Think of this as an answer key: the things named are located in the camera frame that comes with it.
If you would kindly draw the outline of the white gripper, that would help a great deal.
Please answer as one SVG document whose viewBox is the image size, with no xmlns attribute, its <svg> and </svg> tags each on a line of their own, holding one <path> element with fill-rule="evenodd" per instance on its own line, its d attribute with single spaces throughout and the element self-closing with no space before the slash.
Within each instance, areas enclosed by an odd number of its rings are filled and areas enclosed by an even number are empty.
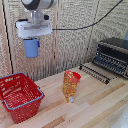
<svg viewBox="0 0 128 128">
<path fill-rule="evenodd" d="M 48 35 L 52 33 L 52 24 L 50 21 L 43 21 L 40 25 L 33 25 L 31 22 L 22 21 L 16 23 L 18 36 L 22 39 L 36 36 Z"/>
</svg>

